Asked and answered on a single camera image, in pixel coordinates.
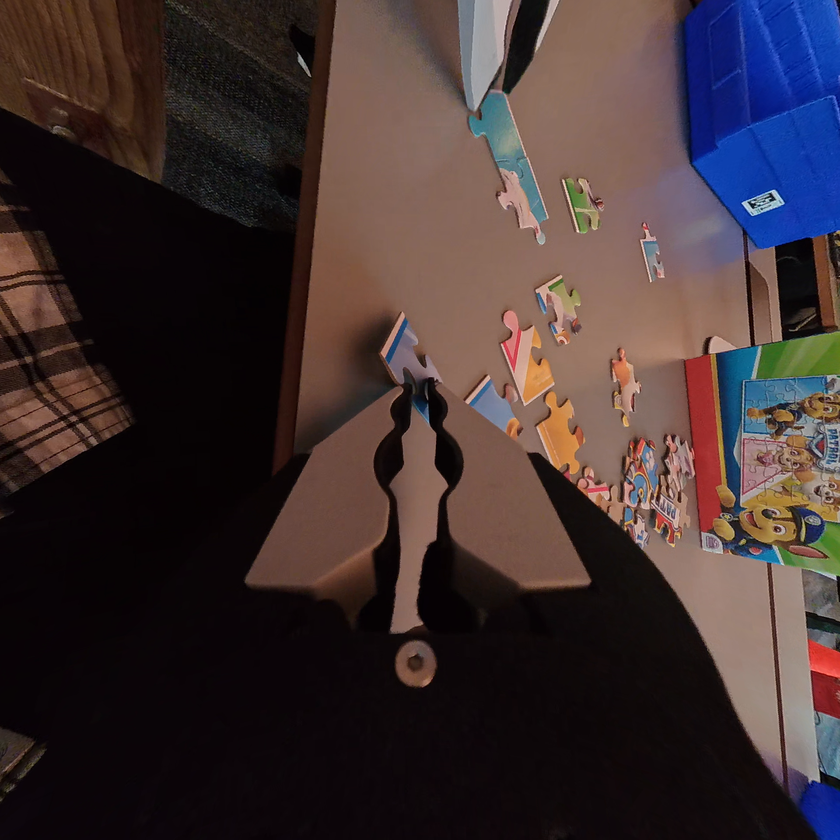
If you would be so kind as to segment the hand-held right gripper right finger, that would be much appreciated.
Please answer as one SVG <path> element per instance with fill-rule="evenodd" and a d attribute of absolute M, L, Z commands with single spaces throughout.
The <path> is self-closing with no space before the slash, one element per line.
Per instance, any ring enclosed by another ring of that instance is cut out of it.
<path fill-rule="evenodd" d="M 445 489 L 418 589 L 426 628 L 475 631 L 524 596 L 589 587 L 529 454 L 441 383 L 427 404 Z"/>

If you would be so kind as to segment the person's plaid shirt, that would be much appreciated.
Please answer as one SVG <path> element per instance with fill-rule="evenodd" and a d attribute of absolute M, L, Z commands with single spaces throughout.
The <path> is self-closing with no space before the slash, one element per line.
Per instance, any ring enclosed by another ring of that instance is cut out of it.
<path fill-rule="evenodd" d="M 1 174 L 1 498 L 134 422 L 38 219 Z"/>

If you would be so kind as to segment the light blue stripe-edged puzzle piece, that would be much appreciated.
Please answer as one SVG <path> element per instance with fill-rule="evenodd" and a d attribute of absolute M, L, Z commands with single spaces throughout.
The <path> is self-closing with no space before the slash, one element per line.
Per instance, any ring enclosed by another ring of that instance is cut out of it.
<path fill-rule="evenodd" d="M 417 335 L 402 311 L 379 355 L 396 385 L 412 387 L 413 406 L 429 423 L 427 383 L 442 382 L 443 378 L 428 356 L 417 354 L 417 345 Z"/>

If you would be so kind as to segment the plain teal puzzle piece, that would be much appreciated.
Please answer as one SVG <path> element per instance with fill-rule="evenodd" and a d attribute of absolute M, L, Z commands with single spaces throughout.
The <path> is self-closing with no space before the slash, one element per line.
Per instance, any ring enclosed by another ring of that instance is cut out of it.
<path fill-rule="evenodd" d="M 503 91 L 489 90 L 478 110 L 468 116 L 467 123 L 474 137 L 487 141 L 500 169 L 510 172 L 521 169 L 527 153 Z"/>

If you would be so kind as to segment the grey desk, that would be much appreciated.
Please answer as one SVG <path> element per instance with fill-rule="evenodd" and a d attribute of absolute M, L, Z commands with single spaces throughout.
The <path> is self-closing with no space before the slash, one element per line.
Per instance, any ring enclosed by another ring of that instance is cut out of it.
<path fill-rule="evenodd" d="M 460 396 L 506 380 L 504 311 L 536 327 L 600 480 L 632 437 L 697 443 L 685 360 L 753 336 L 742 229 L 688 152 L 695 4 L 560 2 L 511 94 L 544 245 L 469 130 L 457 3 L 319 4 L 278 466 L 387 388 L 400 312 Z"/>

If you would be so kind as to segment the colourful puzzle box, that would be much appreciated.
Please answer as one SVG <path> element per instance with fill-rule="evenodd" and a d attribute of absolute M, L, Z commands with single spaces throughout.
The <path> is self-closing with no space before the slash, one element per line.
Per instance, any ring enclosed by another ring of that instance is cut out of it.
<path fill-rule="evenodd" d="M 837 578 L 838 333 L 685 367 L 703 550 Z"/>

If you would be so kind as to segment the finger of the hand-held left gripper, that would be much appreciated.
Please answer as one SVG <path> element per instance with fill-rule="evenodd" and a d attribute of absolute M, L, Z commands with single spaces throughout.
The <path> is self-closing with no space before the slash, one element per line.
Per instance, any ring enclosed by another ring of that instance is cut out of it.
<path fill-rule="evenodd" d="M 458 1 L 458 39 L 465 102 L 476 112 L 502 68 L 513 1 Z"/>
<path fill-rule="evenodd" d="M 502 91 L 505 94 L 512 93 L 530 67 L 559 4 L 559 1 L 518 1 L 512 5 L 502 67 Z"/>

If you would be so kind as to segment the blue plastic bin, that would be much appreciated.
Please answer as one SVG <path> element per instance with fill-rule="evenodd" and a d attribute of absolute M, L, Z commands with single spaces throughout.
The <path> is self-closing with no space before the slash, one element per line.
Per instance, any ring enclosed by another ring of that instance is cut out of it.
<path fill-rule="evenodd" d="M 684 43 L 691 162 L 752 242 L 838 231 L 838 2 L 699 2 Z"/>

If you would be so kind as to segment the wooden pillar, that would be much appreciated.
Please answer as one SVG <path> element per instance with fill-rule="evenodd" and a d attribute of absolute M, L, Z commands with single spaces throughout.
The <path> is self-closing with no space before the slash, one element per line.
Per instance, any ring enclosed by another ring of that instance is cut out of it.
<path fill-rule="evenodd" d="M 160 182 L 164 12 L 162 1 L 2 1 L 2 108 Z"/>

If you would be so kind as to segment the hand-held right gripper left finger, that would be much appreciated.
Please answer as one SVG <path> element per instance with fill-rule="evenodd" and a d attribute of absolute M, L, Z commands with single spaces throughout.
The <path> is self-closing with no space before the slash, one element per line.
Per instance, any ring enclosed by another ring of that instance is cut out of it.
<path fill-rule="evenodd" d="M 313 448 L 247 587 L 335 602 L 352 627 L 391 631 L 401 564 L 392 483 L 412 411 L 411 387 L 394 387 Z"/>

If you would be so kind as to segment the jigsaw puzzle pieces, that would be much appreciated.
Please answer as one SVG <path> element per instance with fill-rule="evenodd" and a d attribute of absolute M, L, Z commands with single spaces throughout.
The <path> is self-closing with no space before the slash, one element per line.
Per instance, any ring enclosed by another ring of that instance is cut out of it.
<path fill-rule="evenodd" d="M 569 333 L 580 327 L 575 315 L 581 305 L 576 290 L 569 292 L 562 276 L 543 284 L 536 291 L 543 313 L 554 310 L 554 320 L 549 324 L 555 339 L 567 343 Z M 581 471 L 576 455 L 585 443 L 585 436 L 579 427 L 572 429 L 574 418 L 571 401 L 558 403 L 550 363 L 536 360 L 535 350 L 542 347 L 540 336 L 534 327 L 524 329 L 513 310 L 502 314 L 502 322 L 510 335 L 500 342 L 500 351 L 505 357 L 513 387 L 506 385 L 503 395 L 497 391 L 487 375 L 467 395 L 465 402 L 485 419 L 491 421 L 510 438 L 516 440 L 521 434 L 520 423 L 511 409 L 517 397 L 528 405 L 542 397 L 549 414 L 537 423 L 536 429 L 545 454 L 551 465 L 564 477 L 570 478 Z M 636 378 L 634 365 L 627 360 L 624 348 L 617 349 L 617 357 L 611 360 L 612 382 L 618 387 L 612 393 L 613 407 L 622 415 L 625 426 L 629 415 L 635 410 L 635 398 L 642 390 Z M 655 444 L 645 438 L 631 441 L 624 461 L 624 483 L 618 486 L 604 485 L 596 480 L 594 471 L 585 467 L 576 486 L 598 508 L 619 523 L 630 538 L 640 547 L 649 542 L 648 520 L 654 531 L 659 533 L 668 545 L 676 546 L 690 518 L 686 514 L 686 496 L 680 483 L 684 476 L 694 475 L 693 450 L 679 436 L 666 436 L 668 447 L 667 466 L 670 470 L 666 483 L 659 481 L 655 461 Z"/>

